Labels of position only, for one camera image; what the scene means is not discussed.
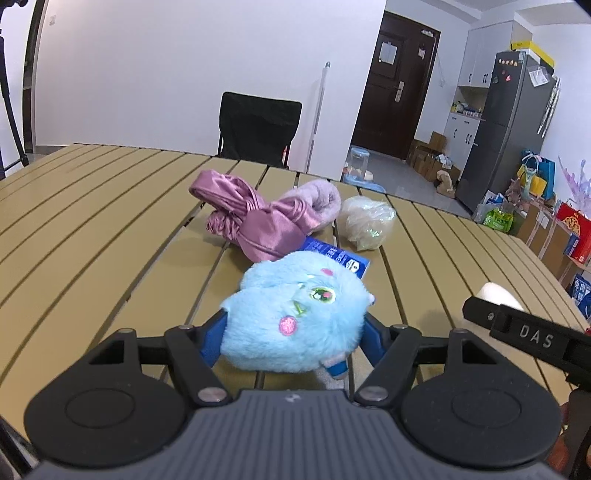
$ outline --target gray refrigerator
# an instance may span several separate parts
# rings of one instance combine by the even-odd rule
[[[534,86],[530,71],[540,65],[522,51],[497,54],[491,86],[456,198],[471,212],[487,190],[504,194],[521,164],[521,151],[539,153],[538,129],[556,81]]]

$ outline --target yellow bag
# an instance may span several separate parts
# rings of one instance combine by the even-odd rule
[[[522,165],[517,171],[517,178],[521,179],[521,186],[525,187],[525,165]],[[535,197],[541,197],[548,184],[542,177],[534,175],[531,179],[530,194]]]

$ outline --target finger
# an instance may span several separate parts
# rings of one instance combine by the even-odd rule
[[[548,465],[556,470],[557,472],[562,472],[565,469],[566,464],[569,462],[569,450],[566,448],[566,443],[564,442],[564,436],[561,435],[556,440],[550,455],[548,455],[547,463]]]
[[[569,402],[560,406],[560,414],[562,415],[562,425],[569,424]]]

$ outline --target black chair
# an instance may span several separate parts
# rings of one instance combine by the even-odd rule
[[[217,156],[287,168],[300,115],[300,102],[225,92],[220,106]]]

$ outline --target kitchen cabinet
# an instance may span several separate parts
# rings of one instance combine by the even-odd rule
[[[447,119],[444,133],[447,137],[445,154],[460,170],[466,166],[479,124],[479,119],[460,113],[450,113]]]
[[[511,48],[513,23],[503,22],[468,32],[459,86],[489,87],[496,54]]]

